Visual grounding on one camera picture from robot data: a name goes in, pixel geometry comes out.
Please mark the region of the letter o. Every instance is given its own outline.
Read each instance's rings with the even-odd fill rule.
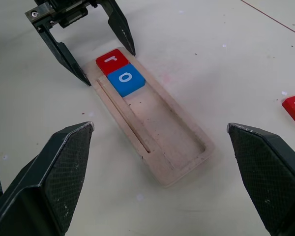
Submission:
[[[131,79],[132,79],[132,75],[130,73],[128,73],[128,72],[123,73],[122,75],[119,76],[119,81],[122,82],[122,83],[128,82]]]

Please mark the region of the blue block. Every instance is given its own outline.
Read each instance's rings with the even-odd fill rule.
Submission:
[[[110,73],[107,78],[121,97],[138,90],[146,83],[144,77],[131,64]]]

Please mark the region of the white table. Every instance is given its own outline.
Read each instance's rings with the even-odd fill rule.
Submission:
[[[24,12],[0,1],[0,178],[4,189],[56,131],[93,121],[86,180],[67,236],[267,236],[240,177],[229,122],[279,134],[295,94],[295,33],[239,0],[119,0],[137,59],[198,122],[214,156],[163,189],[95,91],[62,67]],[[120,46],[102,9],[52,32],[80,65]]]

